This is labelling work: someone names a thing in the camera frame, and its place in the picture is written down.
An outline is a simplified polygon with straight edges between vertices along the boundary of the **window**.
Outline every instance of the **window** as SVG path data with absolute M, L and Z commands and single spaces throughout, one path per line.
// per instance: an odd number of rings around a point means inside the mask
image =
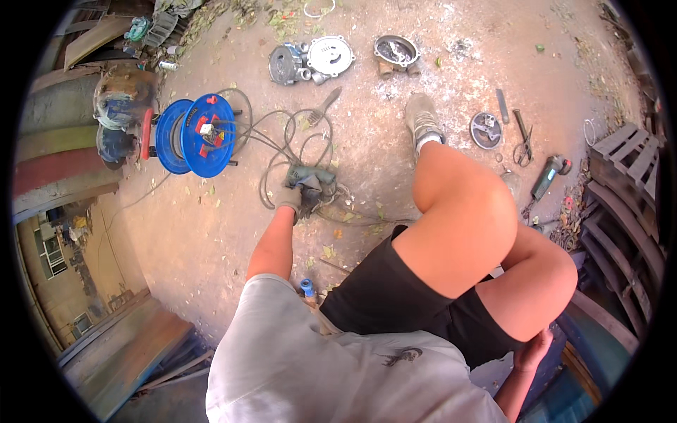
M 59 244 L 59 239 L 56 236 L 44 240 L 40 229 L 36 229 L 33 235 L 45 277 L 50 280 L 68 268 L 64 261 L 64 255 L 61 253 L 61 244 Z
M 75 339 L 80 339 L 92 326 L 87 313 L 82 313 L 73 321 L 73 336 L 75 336 Z

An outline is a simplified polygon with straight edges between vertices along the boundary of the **white t-shirt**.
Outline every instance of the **white t-shirt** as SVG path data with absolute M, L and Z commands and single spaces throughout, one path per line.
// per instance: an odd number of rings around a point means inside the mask
M 417 331 L 323 336 L 282 278 L 245 284 L 209 372 L 216 422 L 505 422 L 461 352 Z

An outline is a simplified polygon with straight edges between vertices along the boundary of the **red handle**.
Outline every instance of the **red handle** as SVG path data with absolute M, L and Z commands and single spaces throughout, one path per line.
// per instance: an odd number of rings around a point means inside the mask
M 150 121 L 153 120 L 153 109 L 149 108 L 144 114 L 144 123 L 141 127 L 141 158 L 148 160 L 150 157 Z

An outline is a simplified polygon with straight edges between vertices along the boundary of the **blue cable reel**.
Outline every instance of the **blue cable reel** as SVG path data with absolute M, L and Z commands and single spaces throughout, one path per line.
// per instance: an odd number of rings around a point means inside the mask
M 155 128 L 155 150 L 162 166 L 175 175 L 190 171 L 211 178 L 237 162 L 230 160 L 236 139 L 235 115 L 230 104 L 217 94 L 205 94 L 194 102 L 177 100 L 160 115 Z M 203 125 L 213 125 L 212 135 L 203 135 Z

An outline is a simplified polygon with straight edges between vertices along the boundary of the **white metal plate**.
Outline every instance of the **white metal plate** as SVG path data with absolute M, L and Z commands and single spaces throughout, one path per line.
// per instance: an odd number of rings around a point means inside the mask
M 308 67 L 333 77 L 348 69 L 354 61 L 353 51 L 341 36 L 314 39 L 308 50 Z

